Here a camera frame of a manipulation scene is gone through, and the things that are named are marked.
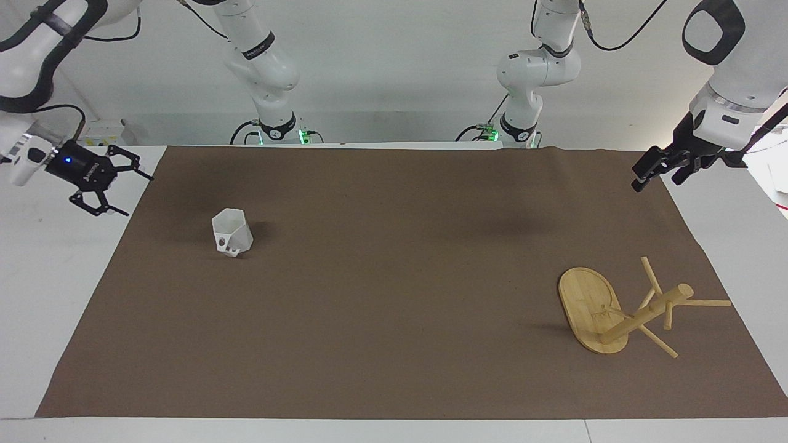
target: brown mat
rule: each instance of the brown mat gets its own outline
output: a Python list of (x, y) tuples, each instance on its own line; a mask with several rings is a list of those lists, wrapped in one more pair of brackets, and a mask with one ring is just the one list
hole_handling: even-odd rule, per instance
[[(37, 416), (572, 419), (786, 416), (732, 308), (586, 351), (557, 293), (600, 271), (727, 296), (638, 153), (167, 150)], [(214, 249), (245, 209), (255, 245)]]

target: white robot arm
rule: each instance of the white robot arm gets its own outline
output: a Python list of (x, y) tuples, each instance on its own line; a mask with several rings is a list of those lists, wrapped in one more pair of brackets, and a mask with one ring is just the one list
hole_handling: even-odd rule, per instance
[(504, 142), (522, 146), (536, 132), (542, 110), (538, 87), (568, 83), (580, 73), (580, 56), (572, 50), (580, 17), (578, 0), (535, 0), (531, 32), (542, 42), (536, 50), (521, 50), (498, 65), (498, 81), (509, 92), (500, 119)]
[[(784, 3), (704, 0), (689, 15), (684, 47), (714, 66), (714, 74), (690, 103), (689, 113), (673, 132), (673, 143), (664, 149), (652, 147), (633, 167), (636, 191), (676, 168), (672, 180), (682, 184), (718, 158), (731, 167), (746, 167), (744, 153), (759, 136), (753, 135), (755, 127), (788, 88)], [(783, 107), (769, 124), (786, 115)]]
[[(139, 171), (139, 157), (119, 147), (98, 156), (75, 140), (46, 130), (30, 115), (53, 92), (53, 75), (63, 59), (91, 30), (112, 24), (137, 9), (142, 0), (48, 0), (11, 38), (0, 42), (0, 162), (12, 162), (12, 183), (22, 186), (41, 168), (75, 184), (71, 201), (94, 215), (122, 212), (106, 202), (103, 192), (118, 172)], [(273, 33), (262, 25), (255, 0), (195, 0), (214, 6), (229, 37), (227, 66), (255, 101), (259, 126), (273, 141), (284, 140), (296, 128), (296, 115), (286, 92), (299, 81), (288, 55), (275, 45)], [(130, 166), (117, 168), (108, 157), (123, 155)], [(101, 203), (89, 207), (83, 192), (95, 192)]]

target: table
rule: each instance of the table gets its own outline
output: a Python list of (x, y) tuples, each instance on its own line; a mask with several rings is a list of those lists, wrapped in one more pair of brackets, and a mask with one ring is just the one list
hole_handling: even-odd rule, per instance
[[(343, 148), (496, 149), (498, 143), (325, 145)], [(130, 148), (151, 172), (165, 147)], [(7, 182), (0, 169), (0, 181)], [(133, 210), (145, 180), (126, 175), (110, 202)], [(788, 223), (754, 179), (724, 166), (682, 187), (667, 181), (687, 225), (784, 391), (788, 391)], [(69, 184), (40, 174), (0, 187), (0, 440), (2, 441), (742, 441), (788, 433), (785, 419), (407, 422), (348, 420), (27, 419), (128, 223), (73, 208)]]

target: wooden rung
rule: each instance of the wooden rung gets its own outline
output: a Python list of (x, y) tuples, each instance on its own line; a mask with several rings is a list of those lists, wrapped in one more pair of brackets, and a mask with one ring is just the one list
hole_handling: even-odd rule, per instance
[(717, 306), (731, 307), (733, 304), (728, 300), (684, 300), (679, 306)]
[(599, 341), (602, 344), (609, 344), (619, 337), (636, 330), (654, 318), (659, 317), (665, 313), (666, 302), (682, 302), (689, 299), (694, 294), (689, 285), (681, 283), (675, 288), (671, 289), (667, 294), (664, 294), (659, 300), (653, 300), (648, 306), (635, 312), (633, 318), (628, 318), (616, 324), (609, 330), (602, 333)]
[(673, 329), (673, 302), (665, 303), (665, 324), (663, 328), (666, 331)]
[(651, 299), (654, 298), (655, 294), (656, 291), (654, 290), (654, 288), (651, 288), (651, 290), (649, 291), (648, 294), (646, 294), (645, 298), (643, 299), (643, 302), (637, 309), (643, 309), (644, 307), (648, 306), (649, 303), (651, 303)]
[(658, 296), (661, 296), (663, 294), (662, 288), (660, 288), (660, 283), (656, 280), (656, 275), (654, 275), (654, 270), (651, 268), (649, 257), (641, 257), (641, 262), (643, 263), (643, 269), (645, 269), (646, 275), (649, 276), (651, 287), (654, 288)]
[(651, 332), (651, 330), (649, 330), (649, 328), (647, 328), (647, 327), (645, 327), (645, 326), (643, 326), (643, 325), (640, 325), (640, 326), (638, 327), (638, 329), (639, 329), (640, 331), (642, 331), (642, 332), (645, 334), (645, 336), (647, 336), (648, 338), (650, 338), (650, 339), (651, 339), (651, 341), (653, 341), (654, 343), (656, 343), (656, 344), (657, 344), (657, 346), (659, 346), (660, 348), (662, 348), (662, 350), (663, 350), (663, 351), (667, 352), (667, 354), (668, 354), (669, 356), (673, 357), (674, 359), (678, 357), (678, 352), (674, 351), (674, 350), (673, 350), (673, 348), (671, 348), (670, 346), (668, 346), (668, 345), (667, 345), (667, 343), (665, 343), (664, 341), (662, 341), (662, 339), (660, 339), (659, 337), (657, 337), (657, 336), (656, 336), (656, 334), (654, 334), (653, 332)]

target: black cable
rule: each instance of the black cable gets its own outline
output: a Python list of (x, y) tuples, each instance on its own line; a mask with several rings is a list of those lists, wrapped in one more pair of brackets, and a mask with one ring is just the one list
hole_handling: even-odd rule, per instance
[(249, 136), (259, 136), (257, 132), (249, 132), (247, 135), (243, 136), (243, 144), (249, 144)]
[(739, 152), (742, 153), (742, 155), (747, 154), (750, 149), (753, 149), (755, 143), (760, 142), (760, 139), (764, 138), (766, 134), (774, 131), (777, 125), (782, 123), (782, 121), (786, 118), (788, 118), (788, 103), (783, 105), (782, 108), (775, 112), (775, 114), (763, 124), (763, 126), (758, 128), (758, 130), (753, 134), (753, 137), (749, 140), (749, 143), (747, 143), (747, 146), (745, 146)]
[(79, 106), (69, 105), (69, 104), (52, 105), (52, 106), (47, 106), (45, 108), (38, 108), (37, 110), (32, 111), (30, 114), (46, 112), (48, 110), (59, 110), (62, 108), (69, 108), (79, 111), (80, 116), (82, 116), (82, 119), (80, 120), (80, 124), (76, 127), (76, 131), (74, 132), (74, 137), (72, 138), (72, 140), (76, 140), (80, 138), (80, 135), (82, 134), (82, 130), (85, 128), (85, 124), (87, 123), (87, 116), (85, 115), (85, 111), (83, 111), (82, 108), (80, 108)]
[(504, 99), (500, 101), (500, 105), (498, 105), (498, 107), (492, 113), (492, 115), (490, 116), (490, 119), (487, 120), (487, 124), (488, 125), (493, 122), (493, 118), (495, 118), (496, 114), (498, 114), (498, 111), (500, 111), (500, 108), (504, 105), (504, 103), (506, 102), (506, 99), (508, 99), (508, 98), (509, 98), (509, 94), (506, 94), (504, 96)]
[(320, 132), (317, 132), (317, 131), (307, 131), (307, 135), (308, 135), (308, 136), (311, 136), (312, 134), (315, 134), (315, 135), (317, 135), (318, 137), (320, 137), (320, 143), (325, 143), (325, 140), (323, 140), (323, 135), (322, 135)]
[(206, 26), (207, 26), (207, 27), (208, 27), (208, 28), (209, 28), (211, 31), (213, 31), (213, 32), (214, 32), (214, 34), (216, 34), (216, 35), (218, 35), (218, 36), (222, 37), (223, 39), (227, 39), (227, 36), (226, 36), (226, 35), (222, 34), (222, 33), (221, 33), (221, 32), (219, 32), (219, 31), (217, 31), (217, 30), (216, 30), (216, 28), (214, 28), (213, 26), (211, 26), (211, 25), (210, 25), (210, 23), (208, 23), (207, 21), (205, 21), (205, 19), (203, 18), (203, 16), (199, 15), (199, 13), (198, 13), (197, 11), (195, 11), (195, 9), (191, 7), (191, 5), (189, 5), (189, 4), (188, 4), (188, 3), (186, 3), (186, 2), (179, 2), (179, 3), (180, 3), (181, 5), (183, 5), (183, 6), (184, 6), (186, 9), (190, 10), (190, 11), (191, 11), (191, 13), (195, 14), (195, 15), (197, 16), (197, 18), (199, 18), (199, 20), (200, 20), (200, 21), (202, 21), (202, 23), (203, 23), (204, 25), (206, 25)]
[(657, 13), (662, 9), (662, 7), (665, 6), (665, 3), (667, 3), (667, 0), (662, 0), (662, 2), (660, 2), (660, 4), (656, 7), (656, 9), (654, 9), (654, 12), (651, 13), (649, 18), (647, 18), (646, 21), (643, 22), (641, 27), (638, 28), (637, 31), (635, 31), (635, 33), (629, 39), (627, 39), (624, 43), (621, 43), (617, 47), (603, 47), (602, 45), (600, 45), (597, 42), (596, 39), (594, 39), (593, 31), (591, 29), (591, 18), (589, 17), (588, 11), (585, 10), (584, 0), (579, 0), (579, 3), (580, 3), (580, 17), (582, 18), (583, 28), (585, 28), (585, 33), (589, 35), (589, 39), (591, 39), (591, 43), (593, 43), (595, 47), (598, 47), (601, 50), (606, 50), (606, 51), (612, 52), (614, 50), (619, 50), (619, 49), (625, 47), (626, 45), (632, 43), (632, 40), (635, 40), (635, 38), (638, 35), (640, 35), (641, 32), (643, 32), (645, 27), (649, 25), (649, 23), (654, 18), (654, 16), (656, 16)]
[[(504, 99), (500, 101), (500, 104), (498, 105), (498, 107), (492, 112), (492, 115), (487, 120), (487, 125), (489, 125), (490, 123), (493, 122), (493, 118), (495, 118), (495, 116), (498, 114), (498, 111), (500, 111), (500, 108), (504, 105), (504, 103), (506, 102), (506, 99), (508, 99), (508, 98), (509, 98), (509, 94), (506, 94), (504, 96)], [(485, 131), (482, 129), (479, 132), (479, 137), (483, 136), (484, 134), (485, 134)]]
[(244, 124), (242, 124), (241, 126), (239, 126), (239, 127), (238, 127), (238, 129), (236, 129), (236, 131), (235, 131), (235, 132), (232, 134), (232, 137), (230, 137), (230, 144), (236, 144), (236, 137), (238, 136), (238, 134), (239, 134), (239, 133), (240, 133), (240, 132), (241, 132), (241, 131), (242, 131), (244, 128), (246, 128), (247, 126), (252, 126), (252, 125), (255, 125), (256, 123), (257, 123), (257, 122), (256, 122), (256, 121), (254, 121), (254, 120), (249, 120), (249, 121), (247, 121), (246, 123), (244, 123)]
[(112, 43), (112, 42), (125, 42), (125, 41), (127, 41), (127, 40), (132, 40), (132, 39), (135, 39), (135, 38), (136, 38), (136, 37), (139, 35), (139, 31), (140, 31), (142, 28), (143, 28), (143, 18), (142, 18), (142, 17), (139, 17), (139, 16), (137, 16), (137, 30), (136, 30), (136, 31), (134, 31), (134, 33), (133, 33), (133, 34), (131, 34), (131, 35), (130, 35), (130, 36), (128, 36), (128, 37), (115, 37), (115, 38), (112, 38), (112, 39), (102, 39), (102, 38), (100, 38), (100, 37), (90, 37), (89, 35), (86, 35), (86, 36), (85, 36), (85, 39), (86, 39), (86, 40), (92, 40), (92, 41), (94, 41), (94, 42), (104, 42), (104, 43)]
[(474, 129), (476, 129), (476, 125), (468, 126), (467, 128), (463, 129), (463, 131), (457, 136), (457, 138), (454, 141), (459, 142), (464, 135), (466, 135), (468, 132), (473, 131)]
[(536, 37), (537, 35), (533, 33), (533, 20), (536, 18), (537, 15), (537, 5), (541, 0), (533, 0), (533, 12), (531, 13), (531, 35)]

